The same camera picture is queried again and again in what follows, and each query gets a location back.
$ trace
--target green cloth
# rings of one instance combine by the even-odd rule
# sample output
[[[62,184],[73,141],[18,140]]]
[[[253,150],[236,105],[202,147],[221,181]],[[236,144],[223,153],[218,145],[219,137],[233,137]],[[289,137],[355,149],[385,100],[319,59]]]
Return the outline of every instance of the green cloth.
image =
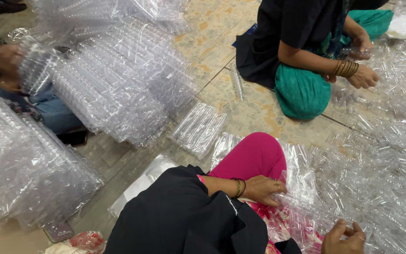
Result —
[[[371,41],[384,34],[391,23],[389,10],[353,10],[349,12],[364,27]],[[350,43],[343,36],[341,42]],[[292,118],[313,119],[330,101],[331,84],[319,74],[281,63],[275,75],[275,94],[283,113]]]
[[[369,35],[371,41],[378,39],[388,31],[394,13],[390,10],[351,10],[349,16],[360,24]],[[342,36],[341,43],[350,44],[348,36]]]

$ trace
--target ring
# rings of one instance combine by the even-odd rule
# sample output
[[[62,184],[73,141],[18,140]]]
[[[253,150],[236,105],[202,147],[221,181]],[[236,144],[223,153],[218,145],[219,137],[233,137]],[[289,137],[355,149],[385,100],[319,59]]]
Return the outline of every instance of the ring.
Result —
[[[363,239],[363,237],[359,236],[359,235],[355,235],[358,236],[361,240],[363,240],[364,243],[366,243],[366,241]]]

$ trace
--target mobile phone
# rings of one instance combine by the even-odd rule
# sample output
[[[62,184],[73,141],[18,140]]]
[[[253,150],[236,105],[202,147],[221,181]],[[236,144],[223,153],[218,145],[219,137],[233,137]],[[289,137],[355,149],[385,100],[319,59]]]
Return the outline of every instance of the mobile phone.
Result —
[[[70,239],[74,235],[73,229],[70,227],[68,222],[64,222],[55,226],[53,224],[48,224],[43,227],[43,231],[47,234],[48,238],[52,243],[58,243],[67,239]]]

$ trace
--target sitting woman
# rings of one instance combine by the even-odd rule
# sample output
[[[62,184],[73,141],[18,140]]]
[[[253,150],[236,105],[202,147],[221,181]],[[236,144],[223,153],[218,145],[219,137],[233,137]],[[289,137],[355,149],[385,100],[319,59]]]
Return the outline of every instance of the sitting woman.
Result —
[[[292,239],[272,243],[250,207],[279,206],[270,196],[287,192],[277,180],[283,170],[279,143],[262,132],[245,137],[208,175],[192,165],[170,168],[125,205],[105,254],[301,254]],[[340,240],[343,234],[347,240]],[[321,253],[363,254],[364,240],[357,223],[350,229],[340,220],[325,235]]]
[[[370,58],[362,52],[387,31],[393,15],[371,9],[386,2],[263,0],[258,28],[236,39],[239,73],[274,89],[286,116],[315,118],[328,105],[329,82],[336,82],[336,76],[347,78],[357,89],[376,85],[379,77],[373,70],[335,57],[344,47],[358,47],[354,58]]]

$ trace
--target black top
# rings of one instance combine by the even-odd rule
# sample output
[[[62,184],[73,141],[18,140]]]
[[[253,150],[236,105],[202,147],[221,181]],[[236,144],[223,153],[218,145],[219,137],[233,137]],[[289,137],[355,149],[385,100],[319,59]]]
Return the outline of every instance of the black top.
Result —
[[[222,191],[207,194],[199,167],[166,170],[130,200],[109,236],[105,254],[264,254],[265,222],[249,205]]]
[[[317,47],[336,28],[342,0],[263,0],[258,28],[236,38],[236,65],[245,79],[275,87],[282,40],[293,48]]]

